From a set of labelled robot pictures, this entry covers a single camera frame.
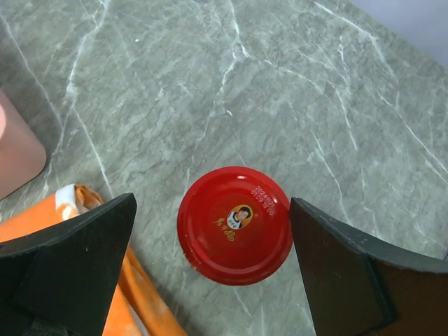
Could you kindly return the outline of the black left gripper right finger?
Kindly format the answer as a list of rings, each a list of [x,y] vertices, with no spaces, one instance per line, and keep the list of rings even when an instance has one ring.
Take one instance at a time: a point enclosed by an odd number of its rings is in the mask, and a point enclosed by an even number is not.
[[[317,335],[447,334],[447,261],[387,243],[300,198],[289,215]]]

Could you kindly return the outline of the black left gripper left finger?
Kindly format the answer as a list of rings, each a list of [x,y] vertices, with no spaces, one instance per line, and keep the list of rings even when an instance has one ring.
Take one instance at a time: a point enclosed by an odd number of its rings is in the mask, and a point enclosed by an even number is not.
[[[1,334],[36,317],[75,335],[101,335],[130,240],[132,193],[44,230],[1,243]]]

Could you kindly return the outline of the red lid sauce jar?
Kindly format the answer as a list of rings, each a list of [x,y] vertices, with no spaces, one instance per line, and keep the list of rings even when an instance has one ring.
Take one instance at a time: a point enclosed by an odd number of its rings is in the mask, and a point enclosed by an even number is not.
[[[260,171],[210,171],[191,185],[178,210],[183,254],[194,270],[219,284],[256,284],[290,253],[289,207],[282,188]]]

